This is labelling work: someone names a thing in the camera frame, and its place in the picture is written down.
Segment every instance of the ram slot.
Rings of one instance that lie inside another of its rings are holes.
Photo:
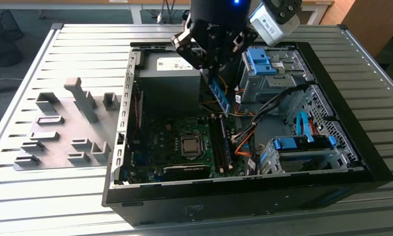
[[[223,118],[213,117],[209,119],[209,135],[216,172],[224,173],[231,169],[229,166],[232,166],[232,157]]]

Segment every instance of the gray bracket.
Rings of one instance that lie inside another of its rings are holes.
[[[20,148],[25,152],[44,151],[45,145],[39,140],[35,140],[35,141],[23,142]]]
[[[76,165],[76,164],[83,164],[91,161],[89,156],[85,154],[85,152],[72,152],[68,153],[68,160],[69,162]]]
[[[21,155],[16,157],[15,164],[19,166],[37,166],[40,160],[33,155]]]
[[[60,134],[56,131],[52,132],[32,132],[29,135],[31,140],[59,140]]]
[[[83,149],[89,149],[92,147],[92,142],[89,139],[72,139],[71,145],[79,151]]]
[[[104,102],[107,111],[115,111],[119,109],[119,98],[115,92],[107,92],[104,94],[103,102]]]
[[[97,144],[93,143],[91,154],[95,156],[95,158],[99,162],[107,162],[111,151],[112,150],[111,150],[111,147],[107,142],[104,142],[103,150],[100,150]]]
[[[59,98],[52,92],[40,92],[35,101],[43,112],[55,112],[53,103],[59,102]]]
[[[81,89],[81,79],[79,77],[68,78],[64,84],[64,88],[69,92],[72,92],[75,100],[76,100],[76,105],[79,109],[83,111],[83,114],[87,120],[89,121],[89,123],[96,123],[99,119],[93,111],[93,105],[91,104],[91,95],[89,93],[84,94],[84,91]]]
[[[48,125],[48,124],[63,124],[64,118],[63,116],[45,116],[37,118],[39,125]]]
[[[269,87],[272,88],[283,88],[283,87],[296,87],[296,82],[291,75],[283,76],[268,76],[267,77]]]

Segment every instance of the motherboard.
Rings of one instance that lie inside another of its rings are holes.
[[[221,127],[225,139],[219,138]],[[244,159],[232,156],[225,143],[236,133],[233,118],[151,118],[147,130],[143,139],[148,146],[132,153],[135,182],[244,175]]]

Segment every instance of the aluminum profile table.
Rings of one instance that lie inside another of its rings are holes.
[[[53,90],[76,74],[89,90],[120,89],[133,41],[165,41],[180,26],[64,25],[52,29],[0,122],[0,233],[3,235],[393,235],[393,182],[324,209],[133,228],[101,207],[107,167],[17,172],[19,135],[35,117],[33,89]],[[289,41],[311,43],[393,172],[393,82],[337,26],[301,26]],[[55,78],[45,84],[41,77]]]

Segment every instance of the power supply label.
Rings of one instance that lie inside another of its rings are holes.
[[[192,65],[183,58],[159,58],[157,71],[192,70]]]

